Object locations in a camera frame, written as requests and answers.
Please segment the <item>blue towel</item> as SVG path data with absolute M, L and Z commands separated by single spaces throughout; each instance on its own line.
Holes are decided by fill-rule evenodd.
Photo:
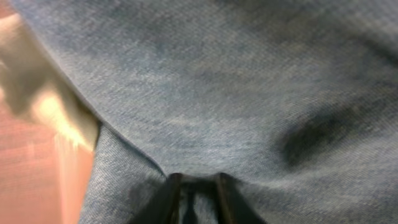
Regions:
M 173 173 L 267 223 L 397 222 L 396 1 L 13 1 L 101 120 L 81 223 L 126 223 Z

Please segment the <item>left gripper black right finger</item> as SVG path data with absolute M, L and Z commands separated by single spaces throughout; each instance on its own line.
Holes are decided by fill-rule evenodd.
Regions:
M 218 221 L 222 224 L 267 224 L 245 201 L 235 179 L 226 173 L 215 176 Z

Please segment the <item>cream garment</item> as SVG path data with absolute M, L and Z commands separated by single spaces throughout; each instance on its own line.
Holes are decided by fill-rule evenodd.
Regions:
M 14 115 L 47 126 L 94 151 L 98 120 L 17 14 L 1 19 L 1 96 Z

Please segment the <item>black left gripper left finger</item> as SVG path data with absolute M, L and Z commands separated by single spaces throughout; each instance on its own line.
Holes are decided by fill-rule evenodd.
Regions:
M 182 174 L 174 173 L 128 224 L 178 224 Z

